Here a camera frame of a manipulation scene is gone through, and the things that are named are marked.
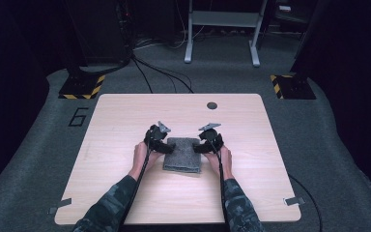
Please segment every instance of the table top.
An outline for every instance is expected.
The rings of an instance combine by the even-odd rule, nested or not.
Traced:
[[[207,104],[215,102],[217,109]],[[233,174],[261,221],[296,221],[294,197],[271,124],[256,94],[106,94],[99,98],[55,222],[75,224],[132,165],[134,146],[161,121],[167,137],[195,137],[209,123],[233,155]],[[219,180],[202,157],[201,173],[162,169],[164,157],[144,175],[126,224],[223,222]]]

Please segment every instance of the yellow and black striped tape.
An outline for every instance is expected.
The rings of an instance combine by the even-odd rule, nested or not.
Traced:
[[[278,84],[278,81],[276,80],[277,77],[292,77],[291,75],[271,75],[271,81],[272,81],[272,84],[273,84],[273,90],[275,91],[276,93],[276,96],[279,98],[279,99],[284,99],[284,96],[282,95],[282,91],[281,91],[281,88],[279,87],[279,84]]]
[[[98,95],[100,87],[105,79],[105,75],[99,77],[98,82],[96,83],[95,88],[92,93],[89,95],[59,95],[59,99],[93,99]]]

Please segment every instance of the gray block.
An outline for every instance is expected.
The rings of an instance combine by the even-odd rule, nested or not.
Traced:
[[[193,144],[200,144],[197,138],[170,137],[167,144],[175,144],[174,152],[164,157],[162,169],[169,171],[200,173],[201,154],[194,153]]]

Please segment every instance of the cable on floor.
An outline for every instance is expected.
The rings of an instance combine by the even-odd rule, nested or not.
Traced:
[[[156,71],[158,73],[161,73],[161,74],[167,76],[172,81],[176,93],[177,93],[177,88],[176,88],[176,85],[175,85],[175,83],[174,83],[174,81],[173,81],[172,78],[177,79],[178,81],[180,81],[181,83],[183,83],[183,85],[188,89],[188,92],[189,93],[192,93],[192,94],[194,93],[192,91],[192,89],[191,89],[191,80],[190,80],[190,78],[187,75],[181,74],[181,73],[178,73],[178,72],[174,72],[174,71],[170,71],[170,70],[167,70],[167,69],[164,69],[164,68],[160,68],[160,67],[157,67],[157,66],[153,66],[153,65],[147,63],[146,61],[144,61],[144,60],[142,60],[140,58],[137,58],[134,54],[132,55],[131,60],[134,62],[134,64],[137,66],[137,68],[141,72],[142,72],[142,70],[138,66],[137,62],[140,63],[140,64],[142,64],[143,66],[149,68],[149,69],[152,69],[152,70],[154,70],[154,71]],[[189,82],[189,86],[182,79],[180,79],[179,77],[175,76],[172,73],[179,74],[179,75],[182,75],[185,78],[187,78],[188,79],[188,82]],[[150,86],[150,83],[147,80],[146,75],[143,72],[142,72],[142,74],[143,74],[144,78],[146,79],[147,84],[149,85],[150,92],[153,93],[153,91],[151,89],[151,86]]]
[[[288,176],[289,178],[291,178],[292,180],[294,180],[298,185],[300,185],[302,187],[303,190],[306,191],[306,193],[308,194],[309,198],[311,198],[312,200],[312,203],[313,205],[315,206],[315,210],[316,210],[316,213],[318,214],[318,219],[319,219],[319,232],[322,232],[322,229],[323,229],[323,224],[322,224],[322,216],[321,216],[321,211],[319,210],[319,207],[318,205],[316,204],[316,201],[315,199],[313,198],[312,194],[309,192],[308,189],[306,189],[306,187],[299,181],[297,180],[295,177],[293,177],[291,174],[288,173]]]

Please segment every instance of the forearm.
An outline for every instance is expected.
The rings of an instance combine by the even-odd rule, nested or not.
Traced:
[[[225,209],[231,232],[265,231],[255,213],[251,201],[243,193],[237,180],[231,178],[224,183]]]
[[[136,181],[127,175],[93,205],[77,222],[73,232],[117,231],[129,201],[134,195]]]

